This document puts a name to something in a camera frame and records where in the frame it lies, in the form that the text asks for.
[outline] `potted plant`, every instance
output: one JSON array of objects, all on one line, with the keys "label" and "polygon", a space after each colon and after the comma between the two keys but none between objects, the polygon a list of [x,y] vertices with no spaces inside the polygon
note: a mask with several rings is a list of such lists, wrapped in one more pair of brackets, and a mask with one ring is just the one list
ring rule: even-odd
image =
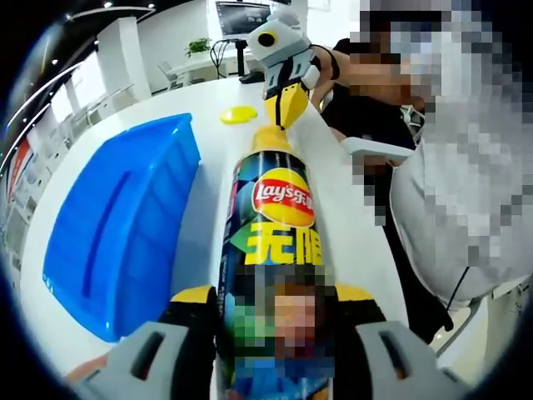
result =
[{"label": "potted plant", "polygon": [[187,57],[190,58],[192,54],[204,53],[204,52],[209,51],[209,49],[211,48],[209,45],[210,41],[211,39],[207,37],[193,40],[192,42],[189,43],[189,47],[186,49],[187,52],[185,54],[187,55]]}]

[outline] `hand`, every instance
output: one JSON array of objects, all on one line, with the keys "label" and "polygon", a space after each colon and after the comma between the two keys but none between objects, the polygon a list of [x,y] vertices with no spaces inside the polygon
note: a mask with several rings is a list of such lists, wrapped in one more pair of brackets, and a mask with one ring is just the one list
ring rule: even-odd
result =
[{"label": "hand", "polygon": [[74,383],[83,377],[86,377],[89,373],[97,368],[104,368],[107,365],[107,353],[101,357],[95,358],[91,361],[87,361],[84,364],[76,367],[70,372],[65,379],[67,382]]}]

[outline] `black strap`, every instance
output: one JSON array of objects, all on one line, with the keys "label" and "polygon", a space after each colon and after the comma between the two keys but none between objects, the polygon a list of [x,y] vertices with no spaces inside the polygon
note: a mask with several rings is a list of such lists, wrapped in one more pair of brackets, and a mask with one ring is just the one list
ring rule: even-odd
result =
[{"label": "black strap", "polygon": [[326,50],[327,53],[330,55],[330,57],[331,57],[331,68],[333,69],[333,74],[331,75],[331,80],[332,81],[336,81],[341,76],[341,69],[339,68],[339,63],[336,61],[336,58],[333,56],[333,53],[329,49],[327,49],[327,48],[325,48],[323,46],[320,46],[318,44],[313,44],[312,46],[315,46],[317,48],[322,48],[322,49]]}]

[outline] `white table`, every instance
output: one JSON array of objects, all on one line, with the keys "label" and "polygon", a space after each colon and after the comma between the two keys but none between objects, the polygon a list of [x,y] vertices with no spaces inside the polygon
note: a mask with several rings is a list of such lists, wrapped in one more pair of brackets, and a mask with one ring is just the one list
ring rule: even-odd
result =
[{"label": "white table", "polygon": [[[262,85],[236,78],[205,82],[135,104],[90,128],[72,147],[47,185],[27,233],[22,253],[21,303],[29,332],[62,375],[112,346],[80,326],[48,292],[42,265],[57,213],[78,174],[109,138],[146,121],[192,113],[202,165],[192,187],[177,244],[174,292],[201,284],[217,285],[222,235],[232,170],[250,147],[253,133],[268,123]],[[252,105],[258,117],[248,124],[224,125],[220,113]],[[324,257],[336,280],[374,294],[388,319],[407,323],[400,281],[373,207],[363,204],[363,187],[352,184],[351,167],[341,146],[313,107],[290,131],[297,153],[307,161],[317,203]]]}]

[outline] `yellow robot part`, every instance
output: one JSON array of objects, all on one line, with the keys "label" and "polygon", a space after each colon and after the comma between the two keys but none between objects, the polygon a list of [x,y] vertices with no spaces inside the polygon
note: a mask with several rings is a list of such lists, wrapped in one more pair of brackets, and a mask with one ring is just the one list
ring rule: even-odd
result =
[{"label": "yellow robot part", "polygon": [[365,289],[361,289],[360,287],[353,287],[343,285],[341,283],[336,283],[335,288],[339,302],[358,302],[361,300],[374,300],[374,298],[369,292],[367,292]]},{"label": "yellow robot part", "polygon": [[215,290],[211,285],[192,287],[185,289],[174,295],[171,302],[173,303],[207,303],[209,292]]},{"label": "yellow robot part", "polygon": [[284,129],[291,125],[306,111],[309,99],[301,83],[284,87],[277,95],[265,100],[266,112],[272,122]]}]

